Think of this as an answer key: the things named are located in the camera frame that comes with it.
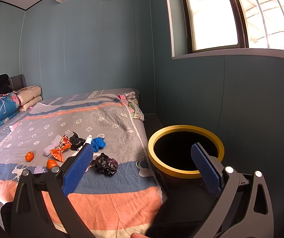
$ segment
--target window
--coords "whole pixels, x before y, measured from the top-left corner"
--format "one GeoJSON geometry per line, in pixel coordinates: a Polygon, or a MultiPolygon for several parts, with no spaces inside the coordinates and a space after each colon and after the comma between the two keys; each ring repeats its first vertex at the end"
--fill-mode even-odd
{"type": "Polygon", "coordinates": [[[284,49],[284,0],[183,0],[189,52],[284,49]]]}

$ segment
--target trash can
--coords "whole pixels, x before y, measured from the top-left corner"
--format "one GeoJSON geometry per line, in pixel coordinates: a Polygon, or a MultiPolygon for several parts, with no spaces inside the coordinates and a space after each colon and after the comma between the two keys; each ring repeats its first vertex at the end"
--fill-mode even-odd
{"type": "Polygon", "coordinates": [[[148,143],[148,156],[153,170],[164,190],[182,184],[202,182],[201,175],[191,157],[192,145],[199,142],[210,156],[221,162],[224,147],[212,132],[191,125],[174,125],[158,130],[148,143]]]}

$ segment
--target window sill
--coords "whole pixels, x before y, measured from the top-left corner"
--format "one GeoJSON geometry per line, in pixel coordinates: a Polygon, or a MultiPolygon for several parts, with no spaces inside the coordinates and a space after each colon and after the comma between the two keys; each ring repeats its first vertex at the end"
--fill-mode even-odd
{"type": "Polygon", "coordinates": [[[284,58],[284,50],[269,49],[269,48],[235,48],[235,49],[223,49],[215,51],[197,52],[188,55],[178,55],[172,57],[173,60],[202,57],[202,56],[216,56],[216,55],[262,55],[284,58]]]}

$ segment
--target yellow rim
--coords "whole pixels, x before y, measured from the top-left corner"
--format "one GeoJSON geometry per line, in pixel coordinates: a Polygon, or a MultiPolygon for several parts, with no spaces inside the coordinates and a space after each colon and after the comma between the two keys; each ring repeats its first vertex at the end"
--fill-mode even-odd
{"type": "Polygon", "coordinates": [[[158,139],[163,137],[166,134],[172,133],[172,132],[179,132],[179,131],[188,131],[188,132],[195,132],[199,133],[208,139],[210,139],[215,146],[217,147],[218,150],[218,160],[219,162],[222,161],[223,156],[224,156],[224,147],[221,142],[221,140],[214,135],[212,132],[196,127],[196,126],[191,126],[191,125],[174,125],[174,126],[169,126],[165,127],[163,129],[158,130],[156,133],[152,135],[152,137],[149,140],[148,144],[148,155],[151,160],[151,162],[157,167],[159,170],[162,172],[170,175],[170,176],[175,176],[177,178],[182,178],[182,179],[195,179],[195,178],[200,178],[201,175],[198,170],[196,171],[184,171],[184,170],[179,170],[173,167],[168,166],[167,164],[163,163],[159,158],[155,155],[154,153],[154,145],[158,139]]]}

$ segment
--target blue wall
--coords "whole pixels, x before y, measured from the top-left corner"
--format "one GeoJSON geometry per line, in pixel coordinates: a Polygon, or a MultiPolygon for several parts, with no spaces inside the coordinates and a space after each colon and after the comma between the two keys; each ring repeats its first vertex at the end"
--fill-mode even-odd
{"type": "Polygon", "coordinates": [[[20,60],[44,99],[133,87],[155,112],[150,0],[43,0],[26,11],[20,60]]]}
{"type": "Polygon", "coordinates": [[[171,59],[166,0],[150,0],[156,114],[164,126],[206,128],[225,146],[224,165],[263,172],[275,232],[284,226],[284,59],[227,55],[171,59]]]}
{"type": "Polygon", "coordinates": [[[20,74],[20,36],[24,10],[0,2],[0,74],[20,74]]]}

